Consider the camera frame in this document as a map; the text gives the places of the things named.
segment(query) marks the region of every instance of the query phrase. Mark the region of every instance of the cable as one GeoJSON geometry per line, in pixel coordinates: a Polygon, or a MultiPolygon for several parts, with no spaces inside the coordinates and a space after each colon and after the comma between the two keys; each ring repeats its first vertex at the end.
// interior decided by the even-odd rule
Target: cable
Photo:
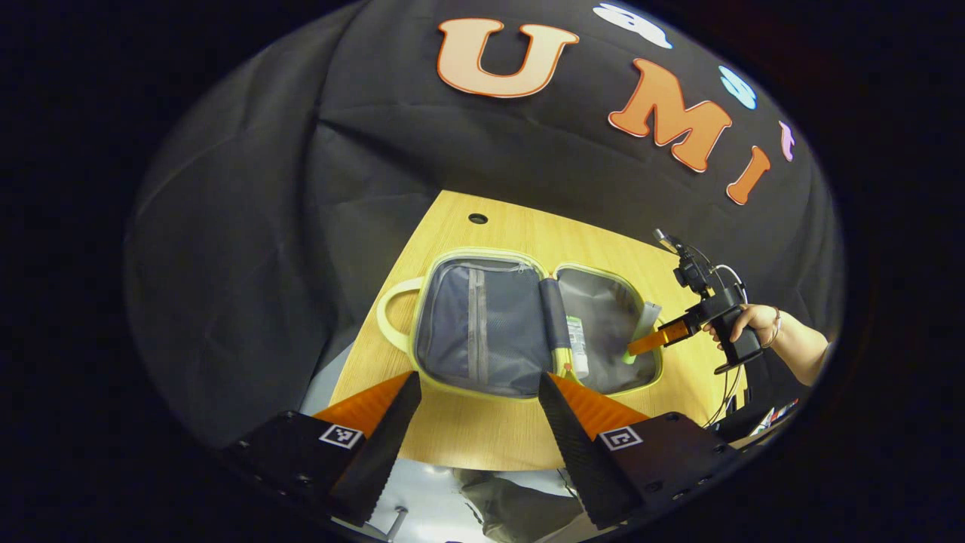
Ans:
{"type": "MultiPolygon", "coordinates": [[[[704,261],[707,262],[707,266],[708,266],[709,268],[711,268],[711,271],[713,272],[713,266],[714,266],[714,265],[710,262],[710,259],[707,258],[707,255],[703,254],[700,249],[694,247],[694,246],[691,245],[690,243],[685,243],[685,245],[687,245],[688,248],[690,248],[691,250],[693,250],[693,251],[696,252],[697,254],[701,255],[701,257],[703,257],[704,261]]],[[[714,276],[717,277],[717,282],[721,284],[721,290],[727,289],[727,287],[724,286],[724,279],[721,279],[720,273],[714,273],[714,276]]]]}
{"type": "MultiPolygon", "coordinates": [[[[744,297],[744,303],[748,303],[748,302],[747,302],[747,288],[744,287],[744,281],[741,281],[741,280],[740,280],[740,275],[737,275],[737,272],[734,271],[733,268],[731,268],[730,266],[725,266],[725,265],[723,265],[723,264],[718,264],[718,265],[715,266],[714,269],[713,269],[714,274],[717,275],[717,278],[718,278],[718,279],[720,279],[720,276],[721,276],[721,275],[720,275],[720,273],[717,272],[717,270],[719,270],[719,269],[721,269],[721,268],[723,268],[724,270],[727,270],[728,272],[730,272],[731,275],[733,275],[733,278],[734,278],[734,279],[737,279],[737,285],[740,286],[741,294],[742,294],[743,297],[744,297]]],[[[722,286],[724,285],[724,280],[723,280],[723,279],[721,279],[721,285],[722,285],[722,286]]]]}
{"type": "MultiPolygon", "coordinates": [[[[737,388],[737,383],[740,382],[740,368],[742,368],[742,367],[744,367],[744,366],[743,366],[743,365],[737,366],[737,376],[736,376],[736,377],[734,378],[734,380],[733,380],[733,385],[731,385],[731,389],[728,390],[728,391],[724,394],[724,399],[721,401],[721,407],[717,408],[717,411],[714,412],[714,414],[710,417],[710,420],[708,420],[707,423],[703,426],[704,428],[710,426],[710,425],[713,424],[714,422],[717,422],[717,415],[721,412],[722,409],[724,409],[724,408],[727,406],[728,401],[729,401],[729,400],[731,399],[731,397],[733,396],[733,390],[734,390],[735,388],[737,388]]],[[[726,374],[726,373],[724,374],[724,390],[727,390],[727,374],[726,374]]]]}
{"type": "MultiPolygon", "coordinates": [[[[727,401],[727,379],[728,379],[728,374],[725,373],[724,374],[724,398],[721,399],[721,407],[723,407],[724,402],[727,401]]],[[[703,425],[704,428],[706,428],[707,426],[710,426],[710,423],[713,422],[715,418],[717,418],[717,414],[721,412],[721,407],[718,407],[717,411],[715,411],[714,414],[712,414],[710,418],[707,419],[707,422],[703,425]]]]}

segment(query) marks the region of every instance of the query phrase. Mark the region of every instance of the hand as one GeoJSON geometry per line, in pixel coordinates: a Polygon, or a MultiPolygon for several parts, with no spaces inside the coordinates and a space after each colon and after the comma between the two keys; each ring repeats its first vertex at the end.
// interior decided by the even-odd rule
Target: hand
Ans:
{"type": "MultiPolygon", "coordinates": [[[[736,341],[737,338],[740,337],[740,332],[747,326],[750,326],[751,329],[757,333],[761,345],[770,341],[771,337],[774,336],[774,321],[778,317],[778,312],[770,305],[748,305],[741,303],[740,307],[744,311],[737,317],[737,321],[733,324],[731,342],[736,341]]],[[[710,323],[703,325],[703,331],[709,332],[710,335],[713,336],[714,341],[717,342],[717,348],[721,351],[724,350],[724,346],[720,344],[720,338],[717,337],[717,330],[715,330],[710,323]]]]}

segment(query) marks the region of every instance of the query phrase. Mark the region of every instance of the black cloth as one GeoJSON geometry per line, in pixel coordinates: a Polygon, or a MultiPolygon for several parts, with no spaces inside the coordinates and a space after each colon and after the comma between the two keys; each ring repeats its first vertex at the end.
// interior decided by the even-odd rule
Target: black cloth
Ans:
{"type": "MultiPolygon", "coordinates": [[[[198,102],[158,152],[125,241],[141,356],[192,433],[220,446],[297,409],[443,188],[647,243],[661,228],[738,270],[751,301],[834,334],[843,247],[832,195],[795,124],[805,120],[741,75],[758,96],[756,109],[743,106],[718,72],[737,67],[669,25],[651,19],[674,44],[663,49],[596,6],[370,0],[282,38],[198,102]],[[482,58],[495,73],[519,69],[521,24],[564,28],[580,42],[534,95],[470,95],[436,73],[438,24],[466,16],[505,23],[482,58]],[[638,56],[678,77],[686,106],[713,100],[731,115],[706,172],[607,122],[636,87],[638,56]],[[795,130],[791,162],[778,121],[795,130]],[[772,166],[737,206],[725,189],[753,145],[772,166]]],[[[802,392],[773,357],[747,370],[775,402],[802,392]]]]}

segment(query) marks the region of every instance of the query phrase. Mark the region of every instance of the bag handle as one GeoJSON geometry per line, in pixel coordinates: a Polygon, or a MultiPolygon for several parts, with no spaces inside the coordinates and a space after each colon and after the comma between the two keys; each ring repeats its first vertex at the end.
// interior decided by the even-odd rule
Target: bag handle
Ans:
{"type": "Polygon", "coordinates": [[[395,345],[396,348],[403,353],[409,352],[409,336],[398,331],[389,323],[389,317],[385,314],[385,310],[389,306],[389,301],[392,300],[392,298],[402,293],[420,290],[422,284],[422,277],[415,277],[399,283],[382,295],[382,299],[378,301],[378,306],[375,308],[375,319],[378,321],[378,328],[382,330],[382,335],[389,340],[389,343],[395,345]]]}

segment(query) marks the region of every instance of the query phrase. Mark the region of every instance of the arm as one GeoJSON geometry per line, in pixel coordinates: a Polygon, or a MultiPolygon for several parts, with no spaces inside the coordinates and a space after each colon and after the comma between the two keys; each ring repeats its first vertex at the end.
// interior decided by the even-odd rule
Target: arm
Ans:
{"type": "MultiPolygon", "coordinates": [[[[776,331],[777,310],[769,305],[741,304],[744,312],[734,323],[731,341],[740,336],[740,332],[750,326],[760,340],[761,345],[774,338],[770,348],[787,364],[791,373],[801,384],[811,386],[817,380],[817,375],[824,364],[824,354],[828,348],[828,340],[821,332],[810,329],[789,313],[781,312],[781,331],[774,337],[776,331]]],[[[720,342],[717,331],[708,323],[703,327],[713,335],[714,341],[720,342]]]]}

